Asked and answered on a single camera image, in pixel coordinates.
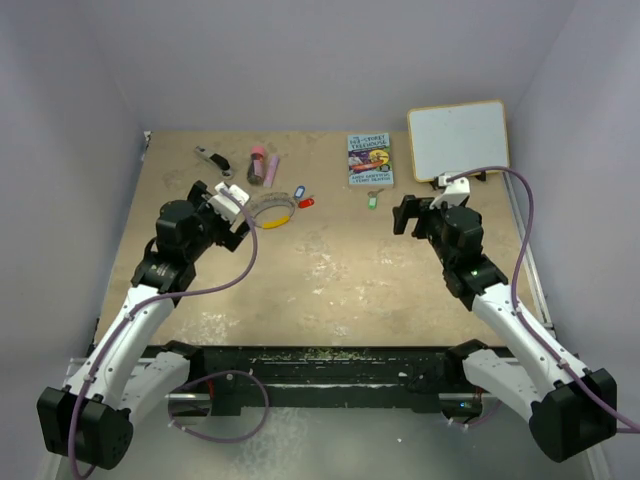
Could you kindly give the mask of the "small whiteboard on stand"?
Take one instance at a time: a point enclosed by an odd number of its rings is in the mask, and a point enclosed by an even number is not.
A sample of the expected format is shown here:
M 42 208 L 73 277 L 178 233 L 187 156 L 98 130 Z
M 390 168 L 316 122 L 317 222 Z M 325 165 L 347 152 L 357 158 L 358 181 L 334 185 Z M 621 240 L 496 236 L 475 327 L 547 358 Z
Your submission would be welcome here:
M 506 107 L 499 99 L 414 108 L 407 113 L 413 177 L 510 165 Z

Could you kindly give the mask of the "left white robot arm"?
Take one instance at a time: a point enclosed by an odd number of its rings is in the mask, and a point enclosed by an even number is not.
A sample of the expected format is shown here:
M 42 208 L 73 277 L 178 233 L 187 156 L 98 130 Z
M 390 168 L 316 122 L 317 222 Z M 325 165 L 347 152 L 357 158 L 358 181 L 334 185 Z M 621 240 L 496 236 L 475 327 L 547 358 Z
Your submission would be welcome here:
M 106 334 L 59 388 L 46 388 L 36 408 L 46 449 L 68 458 L 76 479 L 89 470 L 111 470 L 126 454 L 134 429 L 166 394 L 202 387 L 206 369 L 198 353 L 179 347 L 141 361 L 151 337 L 192 295 L 195 263 L 211 246 L 235 251 L 245 236 L 257 234 L 237 185 L 213 191 L 198 181 L 184 200 L 165 203 L 135 269 L 123 304 Z

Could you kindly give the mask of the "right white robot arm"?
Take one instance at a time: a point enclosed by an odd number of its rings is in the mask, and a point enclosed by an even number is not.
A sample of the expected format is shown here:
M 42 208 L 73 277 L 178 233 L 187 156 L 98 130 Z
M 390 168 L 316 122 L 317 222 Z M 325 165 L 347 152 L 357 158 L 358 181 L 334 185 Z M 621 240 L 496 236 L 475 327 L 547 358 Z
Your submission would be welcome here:
M 540 450 L 562 462 L 616 434 L 612 415 L 617 384 L 567 352 L 513 294 L 504 273 L 483 252 L 481 215 L 466 205 L 436 207 L 432 198 L 407 195 L 394 207 L 393 232 L 433 247 L 453 297 L 488 325 L 516 359 L 511 364 L 469 341 L 453 349 L 446 383 L 456 391 L 473 385 L 493 394 L 527 424 Z

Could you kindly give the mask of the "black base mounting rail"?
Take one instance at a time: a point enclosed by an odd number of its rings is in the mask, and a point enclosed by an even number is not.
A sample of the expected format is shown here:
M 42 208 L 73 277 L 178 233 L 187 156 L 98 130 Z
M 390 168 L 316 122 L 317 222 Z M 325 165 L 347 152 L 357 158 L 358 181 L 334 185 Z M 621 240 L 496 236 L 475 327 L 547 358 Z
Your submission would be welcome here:
M 194 346 L 170 341 L 162 353 L 190 363 L 190 386 L 173 406 L 237 416 L 245 408 L 403 409 L 468 422 L 482 394 L 449 377 L 443 347 Z

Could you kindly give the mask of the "red key tag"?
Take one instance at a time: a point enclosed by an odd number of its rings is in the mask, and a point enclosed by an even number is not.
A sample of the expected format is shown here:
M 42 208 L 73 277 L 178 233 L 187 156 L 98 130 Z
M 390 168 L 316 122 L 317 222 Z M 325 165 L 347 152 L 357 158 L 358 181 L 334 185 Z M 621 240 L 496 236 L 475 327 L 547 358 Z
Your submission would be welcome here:
M 313 206 L 315 204 L 315 200 L 313 198 L 305 198 L 298 202 L 298 207 L 300 209 L 305 209 Z

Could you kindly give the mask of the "pink capped dark bottle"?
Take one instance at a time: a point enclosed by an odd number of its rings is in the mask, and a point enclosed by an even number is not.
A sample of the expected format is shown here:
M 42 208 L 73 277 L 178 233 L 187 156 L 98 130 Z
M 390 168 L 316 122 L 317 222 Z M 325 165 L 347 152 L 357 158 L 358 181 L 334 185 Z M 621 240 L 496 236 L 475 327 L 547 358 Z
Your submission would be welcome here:
M 251 185 L 260 186 L 265 177 L 266 150 L 261 146 L 251 149 L 250 163 L 247 170 L 247 180 Z

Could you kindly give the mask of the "keyring yellow clip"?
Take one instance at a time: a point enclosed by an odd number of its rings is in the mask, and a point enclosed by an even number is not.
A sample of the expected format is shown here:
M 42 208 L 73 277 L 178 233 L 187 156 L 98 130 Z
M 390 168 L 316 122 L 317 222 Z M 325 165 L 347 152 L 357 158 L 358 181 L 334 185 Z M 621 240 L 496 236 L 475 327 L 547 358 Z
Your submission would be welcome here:
M 248 210 L 257 228 L 273 230 L 286 225 L 297 209 L 296 201 L 287 193 L 267 193 L 253 198 Z

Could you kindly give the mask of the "green key tag with key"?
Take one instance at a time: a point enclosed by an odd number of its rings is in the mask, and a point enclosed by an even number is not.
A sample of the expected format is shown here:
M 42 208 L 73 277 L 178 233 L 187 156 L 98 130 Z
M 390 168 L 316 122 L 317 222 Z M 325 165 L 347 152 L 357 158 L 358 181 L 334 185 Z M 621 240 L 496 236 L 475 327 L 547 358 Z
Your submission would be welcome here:
M 368 192 L 368 208 L 375 210 L 378 204 L 378 196 L 383 192 L 383 189 L 376 189 Z

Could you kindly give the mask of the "purple highlighter pen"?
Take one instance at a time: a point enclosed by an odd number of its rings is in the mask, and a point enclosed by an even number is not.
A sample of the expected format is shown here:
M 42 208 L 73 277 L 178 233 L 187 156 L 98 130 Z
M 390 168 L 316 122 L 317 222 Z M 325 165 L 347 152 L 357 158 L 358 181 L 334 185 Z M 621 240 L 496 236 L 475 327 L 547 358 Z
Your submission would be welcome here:
M 274 183 L 274 179 L 275 179 L 276 173 L 277 173 L 277 168 L 278 168 L 278 165 L 279 165 L 279 161 L 280 161 L 280 158 L 277 155 L 272 155 L 269 158 L 268 165 L 267 165 L 267 170 L 266 170 L 265 177 L 264 177 L 264 180 L 263 180 L 263 186 L 265 188 L 271 188 L 272 187 L 272 185 Z

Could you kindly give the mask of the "treehouse paperback book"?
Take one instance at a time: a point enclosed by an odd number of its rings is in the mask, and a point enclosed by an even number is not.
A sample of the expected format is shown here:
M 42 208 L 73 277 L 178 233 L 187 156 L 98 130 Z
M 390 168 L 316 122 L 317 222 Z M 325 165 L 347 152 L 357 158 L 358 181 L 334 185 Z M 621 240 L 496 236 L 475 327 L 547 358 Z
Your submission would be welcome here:
M 394 185 L 391 137 L 388 133 L 347 136 L 348 183 L 351 186 Z

